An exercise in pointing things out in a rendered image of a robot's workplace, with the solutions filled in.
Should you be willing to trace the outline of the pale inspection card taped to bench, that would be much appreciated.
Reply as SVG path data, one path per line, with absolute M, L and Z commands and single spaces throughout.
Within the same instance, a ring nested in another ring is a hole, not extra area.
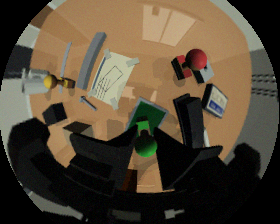
M 109 48 L 104 49 L 104 53 L 94 81 L 92 81 L 90 92 L 87 92 L 87 97 L 94 96 L 99 101 L 110 104 L 116 111 L 119 109 L 117 103 L 119 103 L 122 89 L 125 88 L 127 79 L 139 59 L 109 52 Z

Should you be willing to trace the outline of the red rubber stamp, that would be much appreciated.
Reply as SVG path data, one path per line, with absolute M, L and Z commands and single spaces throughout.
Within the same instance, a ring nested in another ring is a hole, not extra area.
M 194 71 L 194 69 L 195 71 L 199 71 L 199 69 L 204 68 L 207 63 L 206 57 L 206 54 L 202 52 L 201 49 L 195 48 L 190 49 L 186 57 L 182 54 L 182 56 L 177 56 L 172 59 L 171 64 L 175 69 L 177 81 L 191 77 L 190 69 L 192 69 L 192 71 Z

